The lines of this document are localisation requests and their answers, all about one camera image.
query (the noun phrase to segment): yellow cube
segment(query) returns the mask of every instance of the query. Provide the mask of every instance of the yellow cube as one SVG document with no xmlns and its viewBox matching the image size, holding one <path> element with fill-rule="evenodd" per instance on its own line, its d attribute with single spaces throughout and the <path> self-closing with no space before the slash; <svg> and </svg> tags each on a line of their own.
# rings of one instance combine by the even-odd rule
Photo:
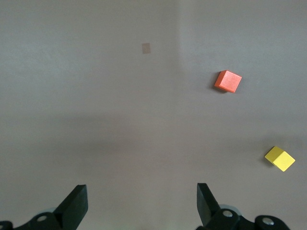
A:
<svg viewBox="0 0 307 230">
<path fill-rule="evenodd" d="M 265 155 L 265 158 L 283 172 L 295 162 L 295 159 L 277 146 L 274 146 L 267 155 Z"/>
</svg>

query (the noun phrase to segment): orange block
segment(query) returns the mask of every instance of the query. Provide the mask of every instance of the orange block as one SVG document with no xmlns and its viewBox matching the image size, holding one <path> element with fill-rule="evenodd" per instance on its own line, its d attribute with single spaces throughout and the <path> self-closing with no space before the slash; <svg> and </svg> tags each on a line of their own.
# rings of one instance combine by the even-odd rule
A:
<svg viewBox="0 0 307 230">
<path fill-rule="evenodd" d="M 214 86 L 227 92 L 235 92 L 241 79 L 242 77 L 239 75 L 230 72 L 229 70 L 224 70 L 220 72 Z"/>
</svg>

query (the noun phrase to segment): cube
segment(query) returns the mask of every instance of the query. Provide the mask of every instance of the cube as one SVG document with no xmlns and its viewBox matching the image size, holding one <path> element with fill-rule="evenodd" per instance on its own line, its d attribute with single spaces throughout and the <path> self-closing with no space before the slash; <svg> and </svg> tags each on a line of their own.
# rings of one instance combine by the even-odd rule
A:
<svg viewBox="0 0 307 230">
<path fill-rule="evenodd" d="M 224 70 L 220 72 L 214 86 L 227 92 L 235 92 L 241 79 L 242 77 L 239 75 L 230 72 L 229 70 Z"/>
<path fill-rule="evenodd" d="M 265 158 L 283 172 L 295 162 L 286 151 L 277 146 L 274 146 L 267 155 L 265 155 Z"/>
</svg>

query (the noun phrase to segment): screw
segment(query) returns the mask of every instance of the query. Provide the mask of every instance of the screw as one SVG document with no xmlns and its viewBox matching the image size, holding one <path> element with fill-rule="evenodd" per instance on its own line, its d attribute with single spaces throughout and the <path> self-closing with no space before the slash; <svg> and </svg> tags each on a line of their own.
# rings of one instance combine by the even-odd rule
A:
<svg viewBox="0 0 307 230">
<path fill-rule="evenodd" d="M 46 219 L 47 219 L 47 216 L 41 216 L 41 217 L 37 218 L 37 221 L 41 222 L 41 221 L 44 221 Z"/>
<path fill-rule="evenodd" d="M 274 225 L 274 221 L 271 220 L 270 218 L 265 217 L 265 218 L 262 219 L 262 221 L 263 221 L 263 223 L 265 223 L 267 225 Z"/>
<path fill-rule="evenodd" d="M 226 216 L 226 217 L 232 217 L 233 216 L 232 212 L 228 211 L 228 210 L 224 211 L 223 215 Z"/>
</svg>

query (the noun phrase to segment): small tan square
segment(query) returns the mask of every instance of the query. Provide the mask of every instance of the small tan square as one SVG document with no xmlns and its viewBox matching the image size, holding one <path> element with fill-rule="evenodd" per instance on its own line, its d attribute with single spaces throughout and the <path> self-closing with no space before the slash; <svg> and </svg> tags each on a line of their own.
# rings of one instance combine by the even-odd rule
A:
<svg viewBox="0 0 307 230">
<path fill-rule="evenodd" d="M 142 52 L 143 54 L 150 54 L 150 44 L 149 43 L 142 44 Z"/>
</svg>

